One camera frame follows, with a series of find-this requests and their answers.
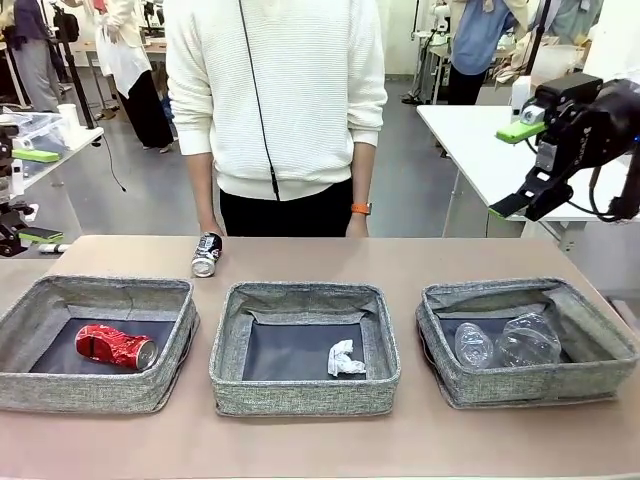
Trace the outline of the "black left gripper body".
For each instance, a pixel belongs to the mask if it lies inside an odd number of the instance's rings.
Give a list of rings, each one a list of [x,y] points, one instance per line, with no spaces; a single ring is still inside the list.
[[[5,130],[1,131],[0,197],[9,198],[12,185],[12,140]]]

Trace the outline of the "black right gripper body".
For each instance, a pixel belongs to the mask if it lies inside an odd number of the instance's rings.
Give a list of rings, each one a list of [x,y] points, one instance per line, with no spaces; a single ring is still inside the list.
[[[537,167],[575,173],[601,167],[629,150],[639,135],[639,85],[603,80],[591,103],[576,105],[537,137]]]

